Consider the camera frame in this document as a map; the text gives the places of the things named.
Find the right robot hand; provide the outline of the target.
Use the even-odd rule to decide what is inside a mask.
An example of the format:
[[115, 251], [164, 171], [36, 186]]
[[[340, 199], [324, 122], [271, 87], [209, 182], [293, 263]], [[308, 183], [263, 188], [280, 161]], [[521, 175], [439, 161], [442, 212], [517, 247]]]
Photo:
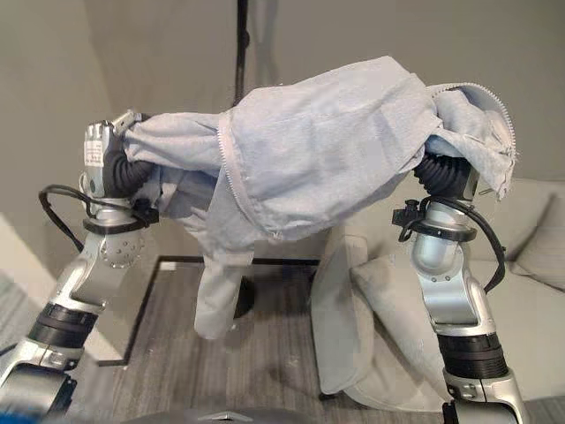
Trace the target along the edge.
[[478, 172], [463, 157], [425, 153], [414, 175], [430, 196], [472, 201], [478, 185]]

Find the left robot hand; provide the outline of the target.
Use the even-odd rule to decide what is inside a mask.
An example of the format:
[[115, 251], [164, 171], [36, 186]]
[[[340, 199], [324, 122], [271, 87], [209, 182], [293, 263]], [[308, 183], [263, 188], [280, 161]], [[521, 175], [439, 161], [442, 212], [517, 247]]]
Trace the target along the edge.
[[154, 169], [146, 161], [130, 162], [124, 147], [125, 133], [147, 116], [127, 110], [113, 120], [91, 123], [83, 143], [85, 171], [79, 180], [83, 193], [95, 199], [130, 199]]

